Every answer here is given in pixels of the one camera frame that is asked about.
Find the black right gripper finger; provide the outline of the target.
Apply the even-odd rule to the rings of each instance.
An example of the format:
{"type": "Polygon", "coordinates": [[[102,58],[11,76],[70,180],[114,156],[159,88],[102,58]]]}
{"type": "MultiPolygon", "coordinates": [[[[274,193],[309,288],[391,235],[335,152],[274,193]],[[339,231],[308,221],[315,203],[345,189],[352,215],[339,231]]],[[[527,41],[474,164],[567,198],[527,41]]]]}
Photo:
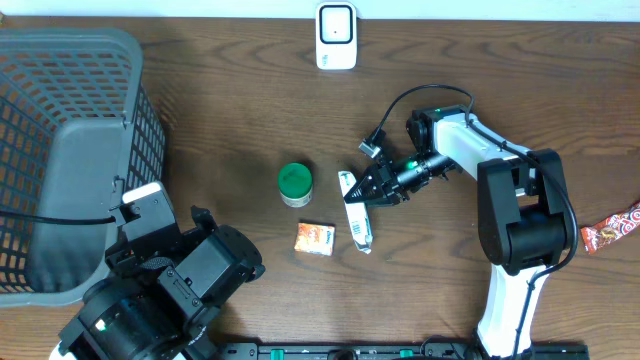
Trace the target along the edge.
{"type": "Polygon", "coordinates": [[[378,204],[384,198],[380,171],[376,164],[367,167],[362,177],[343,196],[346,204],[378,204]]]}
{"type": "Polygon", "coordinates": [[[408,200],[403,193],[392,192],[385,193],[369,193],[360,195],[358,202],[363,202],[368,207],[389,207],[395,206],[408,200]]]}

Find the red chocolate bar wrapper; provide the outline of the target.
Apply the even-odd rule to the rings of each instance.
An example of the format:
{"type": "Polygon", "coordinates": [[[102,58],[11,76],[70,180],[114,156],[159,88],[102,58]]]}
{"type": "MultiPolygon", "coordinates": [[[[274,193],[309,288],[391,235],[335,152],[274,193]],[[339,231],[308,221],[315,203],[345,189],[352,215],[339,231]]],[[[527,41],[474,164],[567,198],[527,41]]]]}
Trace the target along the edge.
{"type": "Polygon", "coordinates": [[[604,220],[580,229],[585,250],[594,254],[639,227],[639,203],[636,202],[625,211],[612,214],[604,220]]]}

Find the green lid jar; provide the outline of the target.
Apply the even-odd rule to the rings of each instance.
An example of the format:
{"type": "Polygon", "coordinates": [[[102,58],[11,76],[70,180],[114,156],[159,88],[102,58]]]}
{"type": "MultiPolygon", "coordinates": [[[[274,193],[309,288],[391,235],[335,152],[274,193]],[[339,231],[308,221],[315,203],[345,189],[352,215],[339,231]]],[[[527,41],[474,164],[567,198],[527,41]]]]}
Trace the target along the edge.
{"type": "Polygon", "coordinates": [[[312,199],[313,179],[308,167],[288,163],[278,174],[278,190],[283,202],[292,208],[306,206],[312,199]]]}

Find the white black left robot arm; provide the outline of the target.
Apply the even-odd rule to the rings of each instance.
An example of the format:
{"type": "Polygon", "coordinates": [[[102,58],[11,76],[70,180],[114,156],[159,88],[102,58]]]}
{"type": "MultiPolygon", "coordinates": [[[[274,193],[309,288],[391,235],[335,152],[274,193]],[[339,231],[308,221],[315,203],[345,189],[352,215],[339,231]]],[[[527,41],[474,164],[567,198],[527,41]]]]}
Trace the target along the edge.
{"type": "Polygon", "coordinates": [[[129,257],[91,286],[60,331],[53,359],[220,359],[208,325],[243,284],[265,271],[241,232],[192,207],[194,228],[169,231],[145,261],[129,257]]]}

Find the small orange snack packet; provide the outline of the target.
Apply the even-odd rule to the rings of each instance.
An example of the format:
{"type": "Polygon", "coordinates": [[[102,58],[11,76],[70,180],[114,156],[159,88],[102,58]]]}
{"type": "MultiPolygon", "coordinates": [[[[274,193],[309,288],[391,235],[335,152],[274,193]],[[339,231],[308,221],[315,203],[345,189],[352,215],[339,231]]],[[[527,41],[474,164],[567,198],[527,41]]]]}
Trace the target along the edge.
{"type": "Polygon", "coordinates": [[[309,254],[331,256],[334,248],[335,227],[311,223],[299,223],[294,250],[309,254]]]}

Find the white green carton box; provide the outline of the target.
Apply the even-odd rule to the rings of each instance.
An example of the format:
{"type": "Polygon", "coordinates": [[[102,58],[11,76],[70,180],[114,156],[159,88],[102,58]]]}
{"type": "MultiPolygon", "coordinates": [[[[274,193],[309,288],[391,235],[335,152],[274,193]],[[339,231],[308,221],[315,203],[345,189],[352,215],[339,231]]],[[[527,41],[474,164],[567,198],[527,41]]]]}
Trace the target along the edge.
{"type": "MultiPolygon", "coordinates": [[[[339,171],[338,178],[341,193],[343,197],[346,197],[347,193],[355,186],[356,178],[349,171],[339,171]]],[[[366,206],[362,202],[344,202],[344,204],[352,239],[356,248],[365,254],[370,254],[374,237],[366,206]]]]}

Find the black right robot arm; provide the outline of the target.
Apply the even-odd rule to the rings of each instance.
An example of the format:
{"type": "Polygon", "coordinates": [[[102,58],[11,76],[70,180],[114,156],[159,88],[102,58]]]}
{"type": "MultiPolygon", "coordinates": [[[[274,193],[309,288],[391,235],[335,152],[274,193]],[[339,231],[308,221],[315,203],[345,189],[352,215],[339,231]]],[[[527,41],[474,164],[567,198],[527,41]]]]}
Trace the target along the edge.
{"type": "Polygon", "coordinates": [[[479,356],[526,359],[541,288],[571,245],[562,164],[551,150],[517,146],[463,105],[416,110],[406,122],[415,153],[394,161],[380,135],[360,148],[374,160],[343,199],[368,207],[408,200],[458,169],[477,185],[478,237],[491,264],[488,298],[475,330],[479,356]]]}

